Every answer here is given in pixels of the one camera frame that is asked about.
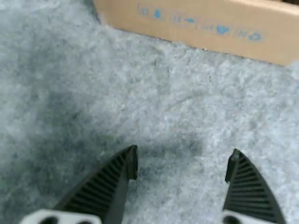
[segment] gray carpet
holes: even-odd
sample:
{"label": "gray carpet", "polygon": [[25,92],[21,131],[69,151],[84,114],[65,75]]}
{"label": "gray carpet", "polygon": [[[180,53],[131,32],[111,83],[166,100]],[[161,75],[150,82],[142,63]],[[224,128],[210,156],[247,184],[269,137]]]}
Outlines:
{"label": "gray carpet", "polygon": [[0,223],[139,147],[124,224],[216,223],[234,147],[299,223],[299,73],[99,25],[91,1],[0,1]]}

